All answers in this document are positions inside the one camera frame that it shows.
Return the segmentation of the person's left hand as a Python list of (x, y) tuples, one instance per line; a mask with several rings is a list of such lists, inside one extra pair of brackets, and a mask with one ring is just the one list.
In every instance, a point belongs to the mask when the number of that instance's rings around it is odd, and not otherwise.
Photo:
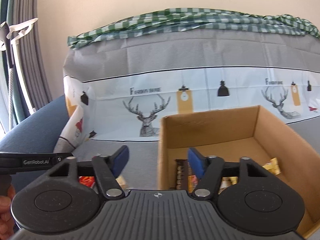
[(10, 185), (5, 196), (1, 196), (0, 202), (0, 237), (2, 240), (9, 239), (14, 234), (14, 219), (11, 215), (10, 205), (16, 192), (13, 185)]

